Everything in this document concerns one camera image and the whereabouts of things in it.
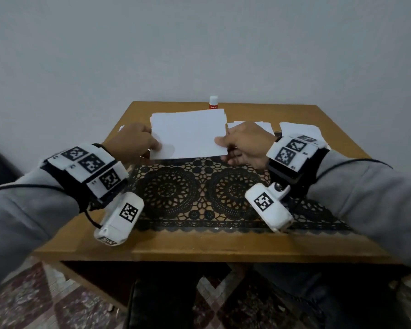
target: glue stick cap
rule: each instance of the glue stick cap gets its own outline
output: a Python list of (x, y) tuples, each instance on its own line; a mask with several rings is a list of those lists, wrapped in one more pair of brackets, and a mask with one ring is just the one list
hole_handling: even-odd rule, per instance
[(215, 106), (218, 104), (218, 96), (210, 96), (210, 105)]

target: person's left hand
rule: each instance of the person's left hand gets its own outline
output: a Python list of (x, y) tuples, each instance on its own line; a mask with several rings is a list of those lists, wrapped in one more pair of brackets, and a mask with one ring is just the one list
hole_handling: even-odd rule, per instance
[(159, 143), (151, 135), (151, 128), (141, 123), (124, 126), (112, 139), (102, 143), (108, 152), (123, 164), (151, 164), (148, 149), (160, 150)]

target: hand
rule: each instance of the hand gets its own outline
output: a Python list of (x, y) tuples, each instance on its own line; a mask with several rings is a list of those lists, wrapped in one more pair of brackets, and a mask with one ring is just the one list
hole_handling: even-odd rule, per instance
[(216, 137), (215, 143), (228, 148), (228, 155), (221, 159), (229, 165), (250, 164), (264, 169), (268, 163), (266, 153), (276, 139), (254, 122), (244, 122), (230, 128), (224, 137)]
[(151, 128), (141, 123), (126, 125), (102, 145), (124, 164), (151, 164), (148, 149), (161, 149), (161, 144), (151, 135)]

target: forearm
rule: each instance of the forearm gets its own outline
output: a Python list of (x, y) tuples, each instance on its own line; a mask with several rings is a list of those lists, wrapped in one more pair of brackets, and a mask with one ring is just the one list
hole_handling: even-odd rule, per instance
[[(349, 158), (331, 151), (317, 175)], [(353, 162), (328, 172), (308, 198), (411, 266), (411, 178), (373, 162)]]
[[(33, 170), (15, 183), (60, 187), (41, 169)], [(54, 189), (0, 190), (0, 282), (78, 213), (75, 199)]]

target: floor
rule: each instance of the floor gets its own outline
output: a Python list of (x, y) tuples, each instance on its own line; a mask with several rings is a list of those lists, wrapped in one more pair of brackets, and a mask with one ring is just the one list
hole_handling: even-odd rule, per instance
[[(244, 265), (217, 263), (197, 285), (196, 329), (313, 329), (309, 318)], [(411, 278), (398, 290), (411, 319)], [(0, 329), (122, 328), (125, 314), (63, 274), (29, 258), (3, 282)]]

